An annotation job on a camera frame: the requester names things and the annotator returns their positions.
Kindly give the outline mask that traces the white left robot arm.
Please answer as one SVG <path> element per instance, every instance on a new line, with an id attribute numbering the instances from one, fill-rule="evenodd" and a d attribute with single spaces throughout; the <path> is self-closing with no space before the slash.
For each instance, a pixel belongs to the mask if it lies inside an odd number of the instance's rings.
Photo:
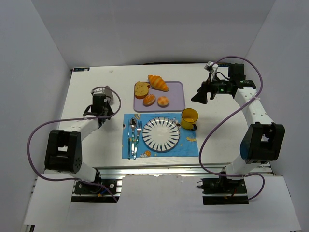
<path id="1" fill-rule="evenodd" d="M 90 183 L 101 181 L 99 171 L 83 162 L 82 141 L 103 125 L 106 119 L 101 119 L 101 116 L 113 114 L 110 100 L 111 97 L 104 93 L 94 94 L 92 104 L 84 112 L 84 116 L 93 116 L 94 119 L 79 120 L 64 130 L 49 133 L 44 161 L 46 169 L 67 173 Z"/>

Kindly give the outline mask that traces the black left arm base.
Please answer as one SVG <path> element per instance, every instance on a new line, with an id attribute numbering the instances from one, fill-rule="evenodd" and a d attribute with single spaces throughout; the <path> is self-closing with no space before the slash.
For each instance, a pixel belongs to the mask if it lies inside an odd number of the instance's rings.
<path id="1" fill-rule="evenodd" d="M 105 186 L 116 200 L 120 197 L 121 188 L 117 179 L 102 179 L 101 184 Z M 109 192 L 100 186 L 93 186 L 76 182 L 71 197 L 73 203 L 116 203 Z"/>

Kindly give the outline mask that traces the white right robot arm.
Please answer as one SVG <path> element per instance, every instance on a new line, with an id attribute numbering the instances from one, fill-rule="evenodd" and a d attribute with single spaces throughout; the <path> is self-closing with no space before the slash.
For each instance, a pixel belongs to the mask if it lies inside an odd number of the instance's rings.
<path id="1" fill-rule="evenodd" d="M 248 125 L 240 143 L 239 155 L 220 173 L 220 176 L 227 179 L 240 180 L 255 167 L 278 159 L 285 128 L 282 124 L 276 124 L 264 110 L 256 85 L 252 80 L 246 79 L 243 64 L 231 64 L 226 80 L 216 76 L 217 64 L 210 61 L 205 69 L 209 72 L 209 77 L 202 82 L 191 100 L 206 104 L 207 93 L 210 93 L 211 99 L 217 94 L 229 94 L 240 106 Z"/>

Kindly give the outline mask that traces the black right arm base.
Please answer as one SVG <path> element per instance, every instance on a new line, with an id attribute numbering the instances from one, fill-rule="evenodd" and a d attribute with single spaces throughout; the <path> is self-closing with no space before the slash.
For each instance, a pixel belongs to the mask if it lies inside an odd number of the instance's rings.
<path id="1" fill-rule="evenodd" d="M 197 182 L 197 188 L 202 190 L 204 205 L 249 204 L 244 179 L 203 178 Z"/>

